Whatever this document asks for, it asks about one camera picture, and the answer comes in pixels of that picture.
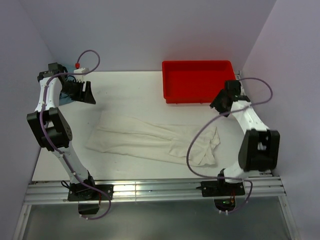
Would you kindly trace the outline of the red plastic bin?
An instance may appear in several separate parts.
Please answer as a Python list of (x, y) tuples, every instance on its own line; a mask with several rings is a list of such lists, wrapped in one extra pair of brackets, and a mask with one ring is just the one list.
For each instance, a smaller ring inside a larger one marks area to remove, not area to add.
[(167, 104), (211, 103), (235, 80), (229, 60), (167, 60), (162, 62), (163, 97)]

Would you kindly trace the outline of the white t shirt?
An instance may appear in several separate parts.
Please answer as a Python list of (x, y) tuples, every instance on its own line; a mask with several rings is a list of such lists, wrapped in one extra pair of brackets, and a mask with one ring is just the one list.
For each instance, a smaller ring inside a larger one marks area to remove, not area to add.
[(220, 144), (215, 126), (200, 131), (198, 125), (159, 124), (103, 111), (86, 147), (90, 150), (173, 164), (201, 167), (217, 163)]

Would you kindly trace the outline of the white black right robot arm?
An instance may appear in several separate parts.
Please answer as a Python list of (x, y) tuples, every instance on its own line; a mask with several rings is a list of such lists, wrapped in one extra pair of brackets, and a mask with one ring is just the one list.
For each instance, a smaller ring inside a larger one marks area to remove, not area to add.
[(220, 172), (224, 178), (216, 183), (222, 195), (229, 194), (234, 184), (248, 178), (250, 172), (271, 171), (277, 166), (280, 133), (263, 123), (254, 110), (255, 105), (259, 103), (242, 94), (239, 80), (227, 80), (210, 104), (221, 116), (232, 115), (244, 133), (236, 162)]

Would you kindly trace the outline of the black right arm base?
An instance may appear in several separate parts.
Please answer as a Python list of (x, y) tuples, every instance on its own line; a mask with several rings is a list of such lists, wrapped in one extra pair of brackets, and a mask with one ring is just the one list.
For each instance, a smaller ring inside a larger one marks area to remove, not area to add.
[(244, 185), (240, 183), (228, 183), (224, 179), (202, 181), (200, 186), (196, 187), (201, 191), (202, 197), (222, 197), (215, 199), (215, 206), (221, 211), (231, 211), (236, 207), (236, 196), (244, 196)]

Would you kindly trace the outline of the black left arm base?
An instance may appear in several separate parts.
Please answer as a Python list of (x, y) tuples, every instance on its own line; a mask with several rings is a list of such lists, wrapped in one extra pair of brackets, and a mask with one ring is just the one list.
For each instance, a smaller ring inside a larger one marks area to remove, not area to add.
[(102, 201), (112, 200), (114, 185), (112, 184), (93, 184), (93, 187), (107, 194), (93, 190), (81, 183), (73, 184), (62, 180), (61, 185), (68, 189), (68, 202), (78, 202), (78, 213), (82, 215), (95, 215), (100, 210)]

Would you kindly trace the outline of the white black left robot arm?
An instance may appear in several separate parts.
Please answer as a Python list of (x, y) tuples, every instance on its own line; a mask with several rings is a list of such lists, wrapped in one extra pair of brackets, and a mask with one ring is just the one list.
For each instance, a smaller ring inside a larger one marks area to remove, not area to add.
[(87, 68), (78, 67), (73, 79), (68, 80), (70, 73), (66, 67), (57, 62), (48, 64), (48, 70), (37, 77), (40, 84), (37, 107), (26, 119), (39, 146), (52, 152), (66, 170), (69, 191), (79, 192), (86, 200), (91, 200), (96, 197), (98, 188), (72, 146), (71, 127), (59, 109), (61, 93), (76, 102), (96, 104), (90, 81), (83, 80), (88, 72)]

